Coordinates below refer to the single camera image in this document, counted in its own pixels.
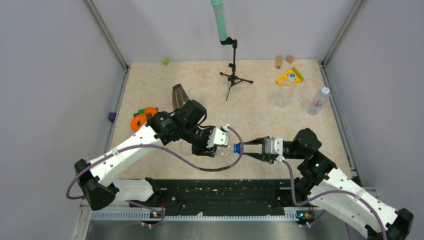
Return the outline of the clear Pepsi plastic bottle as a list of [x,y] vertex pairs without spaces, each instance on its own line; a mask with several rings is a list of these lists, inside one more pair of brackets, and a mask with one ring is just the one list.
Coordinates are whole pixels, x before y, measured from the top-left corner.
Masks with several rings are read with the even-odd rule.
[[234,143],[230,143],[228,146],[213,146],[210,148],[194,146],[191,143],[180,140],[178,142],[178,152],[184,156],[201,156],[201,157],[218,157],[227,158],[234,154]]

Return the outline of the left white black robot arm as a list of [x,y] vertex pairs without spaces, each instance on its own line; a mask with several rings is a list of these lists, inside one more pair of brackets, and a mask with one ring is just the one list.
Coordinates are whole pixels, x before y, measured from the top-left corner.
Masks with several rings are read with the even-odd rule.
[[196,100],[188,100],[172,112],[159,111],[140,129],[117,147],[91,160],[80,159],[74,164],[78,184],[89,207],[102,210],[116,200],[139,200],[149,207],[160,202],[160,193],[147,180],[126,180],[115,184],[119,175],[153,150],[163,150],[179,159],[182,156],[166,148],[182,140],[191,146],[195,156],[215,157],[217,150],[227,146],[227,126],[202,126],[206,108]]

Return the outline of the blue bottle cap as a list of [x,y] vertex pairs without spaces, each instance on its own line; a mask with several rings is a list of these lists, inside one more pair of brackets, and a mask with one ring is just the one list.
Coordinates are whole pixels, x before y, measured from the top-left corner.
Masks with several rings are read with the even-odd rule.
[[236,143],[233,145],[233,152],[236,154],[240,154],[241,152],[241,144],[240,143]]

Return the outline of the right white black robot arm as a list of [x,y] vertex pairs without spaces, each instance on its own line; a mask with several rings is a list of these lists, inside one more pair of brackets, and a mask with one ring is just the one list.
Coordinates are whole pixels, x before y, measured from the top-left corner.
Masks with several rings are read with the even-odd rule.
[[385,204],[349,178],[319,151],[322,143],[311,129],[300,130],[291,141],[259,137],[243,142],[240,149],[248,145],[262,147],[260,153],[248,156],[287,166],[295,206],[321,208],[368,240],[404,240],[409,235],[414,215],[406,208]]

